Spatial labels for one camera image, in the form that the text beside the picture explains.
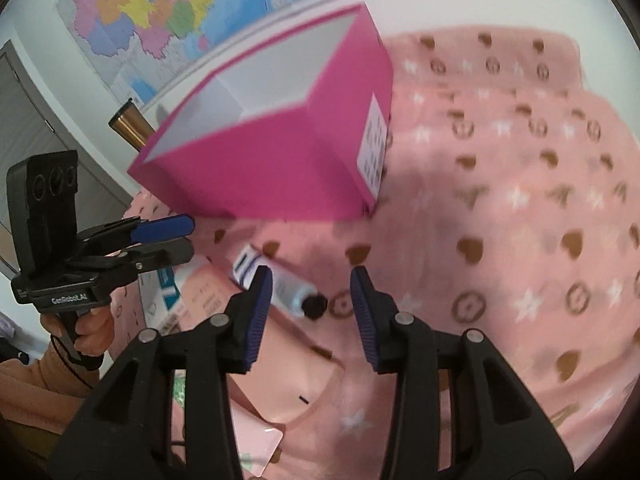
map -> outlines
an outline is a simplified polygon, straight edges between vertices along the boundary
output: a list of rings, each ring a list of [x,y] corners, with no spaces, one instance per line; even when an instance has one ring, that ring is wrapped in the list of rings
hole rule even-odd
[[[295,0],[58,0],[87,61],[121,103],[144,107],[183,70]]]

camera lens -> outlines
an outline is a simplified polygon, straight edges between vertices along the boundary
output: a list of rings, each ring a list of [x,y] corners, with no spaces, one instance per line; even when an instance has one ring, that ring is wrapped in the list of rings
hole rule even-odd
[[[66,169],[65,182],[69,187],[76,183],[76,168],[70,166]]]
[[[33,179],[33,197],[39,202],[44,198],[44,193],[47,190],[47,184],[44,181],[42,175],[38,175]]]
[[[65,179],[62,176],[62,170],[56,168],[51,172],[49,177],[49,189],[52,195],[60,194],[62,187],[65,185]]]

pink box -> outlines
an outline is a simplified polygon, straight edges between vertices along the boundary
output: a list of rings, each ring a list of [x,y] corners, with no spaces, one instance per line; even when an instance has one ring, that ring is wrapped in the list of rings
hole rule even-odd
[[[323,16],[214,70],[129,174],[195,216],[359,218],[378,197],[392,79],[366,6]]]

tube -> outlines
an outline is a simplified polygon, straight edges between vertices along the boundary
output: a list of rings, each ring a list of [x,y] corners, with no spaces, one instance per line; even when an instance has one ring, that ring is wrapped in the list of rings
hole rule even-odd
[[[273,273],[271,304],[298,318],[316,320],[326,312],[327,298],[315,286],[267,258],[250,244],[245,245],[234,263],[233,276],[238,285],[248,289],[261,265],[269,267]]]

white label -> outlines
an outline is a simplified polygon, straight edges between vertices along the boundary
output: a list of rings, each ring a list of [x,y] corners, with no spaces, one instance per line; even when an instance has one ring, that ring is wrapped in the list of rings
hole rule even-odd
[[[380,192],[382,165],[385,162],[386,122],[375,94],[371,96],[369,115],[358,152],[358,170],[376,198]]]

